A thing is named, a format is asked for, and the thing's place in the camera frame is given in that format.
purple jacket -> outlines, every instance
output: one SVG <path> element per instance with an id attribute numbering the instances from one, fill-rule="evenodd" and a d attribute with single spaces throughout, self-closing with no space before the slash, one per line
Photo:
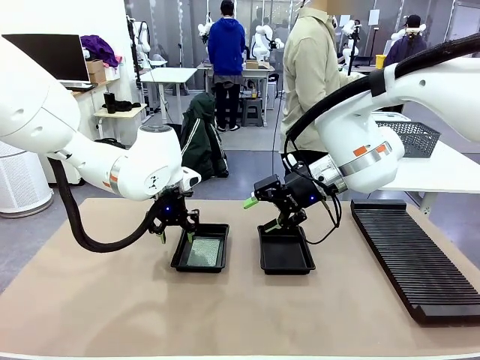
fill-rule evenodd
<path id="1" fill-rule="evenodd" d="M 97 35 L 86 35 L 80 38 L 82 40 L 82 46 L 85 47 L 96 59 L 100 59 L 102 62 L 116 68 L 119 66 L 119 62 L 115 58 L 110 45 Z"/>
<path id="2" fill-rule="evenodd" d="M 408 36 L 402 37 L 400 40 L 395 41 L 388 53 L 385 60 L 385 66 L 396 64 L 402 60 L 409 58 L 427 49 L 427 43 L 423 40 L 422 36 L 415 36 L 413 43 L 409 44 Z"/>

beige shirt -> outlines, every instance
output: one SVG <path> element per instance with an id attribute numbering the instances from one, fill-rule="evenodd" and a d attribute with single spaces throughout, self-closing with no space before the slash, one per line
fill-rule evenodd
<path id="1" fill-rule="evenodd" d="M 286 104 L 280 127 L 281 154 L 284 153 L 285 133 L 293 124 L 313 105 L 359 77 L 358 74 L 347 76 L 338 71 L 335 47 L 335 30 L 329 15 L 307 7 L 301 9 L 283 56 Z M 299 150 L 326 152 L 314 123 L 305 129 L 295 144 Z M 287 151 L 294 151 L 291 143 Z"/>

monitor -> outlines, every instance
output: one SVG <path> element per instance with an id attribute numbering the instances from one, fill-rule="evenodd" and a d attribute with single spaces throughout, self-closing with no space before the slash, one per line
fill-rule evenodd
<path id="1" fill-rule="evenodd" d="M 90 82 L 79 35 L 3 34 L 2 37 L 30 56 L 57 80 Z"/>

white wall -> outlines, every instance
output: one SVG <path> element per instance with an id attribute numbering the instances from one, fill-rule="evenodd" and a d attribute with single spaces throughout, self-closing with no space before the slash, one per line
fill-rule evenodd
<path id="1" fill-rule="evenodd" d="M 0 34 L 98 35 L 124 57 L 121 79 L 110 91 L 119 100 L 138 101 L 125 16 L 123 0 L 2 1 Z"/>

dark green jacket with white stripe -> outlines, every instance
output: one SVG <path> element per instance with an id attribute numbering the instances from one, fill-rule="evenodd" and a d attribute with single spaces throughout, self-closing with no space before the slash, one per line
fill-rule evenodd
<path id="1" fill-rule="evenodd" d="M 227 156 L 215 129 L 215 98 L 198 94 L 183 114 L 181 130 L 182 166 L 197 171 L 202 180 L 228 176 Z"/>

